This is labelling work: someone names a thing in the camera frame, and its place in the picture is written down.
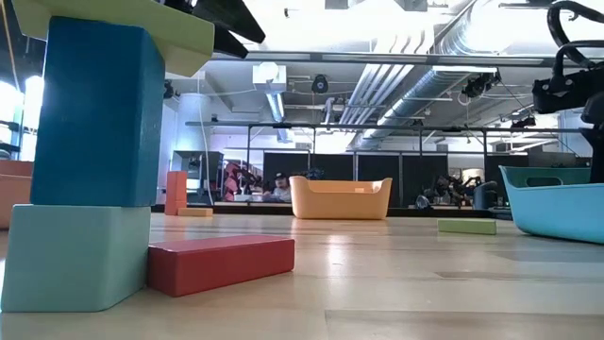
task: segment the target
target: black partition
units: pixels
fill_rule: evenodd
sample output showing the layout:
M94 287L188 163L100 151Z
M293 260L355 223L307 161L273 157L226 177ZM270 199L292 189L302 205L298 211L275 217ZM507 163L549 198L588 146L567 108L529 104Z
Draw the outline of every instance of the black partition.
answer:
M323 179L353 180L352 155L310 155L310 167L324 171Z
M400 206L398 156L359 155L358 168L359 180L393 179L389 207L396 208Z
M403 208L415 204L439 176L448 175L447 156L403 156Z
M529 156L507 156L493 155L487 156L484 160L484 177L485 180L494 180L497 182L497 196L504 197L504 202L508 202L508 194L506 193L506 185L501 176L499 165L528 167Z
M277 173L288 176L301 174L309 170L309 154L302 153L264 153L263 177L273 183Z

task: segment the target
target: orange tub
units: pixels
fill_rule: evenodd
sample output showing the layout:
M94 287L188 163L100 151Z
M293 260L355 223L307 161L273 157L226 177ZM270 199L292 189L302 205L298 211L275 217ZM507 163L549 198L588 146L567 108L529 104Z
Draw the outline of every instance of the orange tub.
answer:
M386 218L393 179L380 181L307 180L294 176L292 205L297 218Z

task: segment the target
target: light teal block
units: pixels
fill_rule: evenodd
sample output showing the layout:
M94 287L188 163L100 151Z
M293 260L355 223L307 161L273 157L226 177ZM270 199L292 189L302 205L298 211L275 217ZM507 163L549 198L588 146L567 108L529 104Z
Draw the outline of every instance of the light teal block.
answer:
M96 312L145 283L148 207L17 205L3 312Z

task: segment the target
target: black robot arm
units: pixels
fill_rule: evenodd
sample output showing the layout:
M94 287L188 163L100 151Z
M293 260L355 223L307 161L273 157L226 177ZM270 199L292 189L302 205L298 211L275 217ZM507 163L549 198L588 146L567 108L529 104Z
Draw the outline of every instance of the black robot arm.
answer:
M556 54L552 78L534 82L534 109L539 113L553 113L584 107L581 120L594 124L593 128L581 129L581 134L594 150L590 181L604 183L604 65L589 60L577 49L604 47L604 41L570 42L560 21L562 9L572 10L577 16L604 24L604 14L572 1L561 1L549 8L549 31L560 49ZM564 56L587 70L565 75Z

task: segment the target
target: orange block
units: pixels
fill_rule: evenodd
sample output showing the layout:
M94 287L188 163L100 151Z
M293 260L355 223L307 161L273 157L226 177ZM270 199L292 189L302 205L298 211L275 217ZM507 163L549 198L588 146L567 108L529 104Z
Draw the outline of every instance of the orange block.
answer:
M163 213L171 216L178 215L178 210L187 208L186 201L169 201L166 199L166 206Z
M0 175L0 230L8 229L12 206L29 203L31 177Z
M31 177L33 168L33 161L0 160L0 175Z
M178 216L196 216L196 217L212 217L214 210L212 208L180 208Z
M166 187L165 214L178 214L178 209L187 208L187 172L168 172L168 185Z

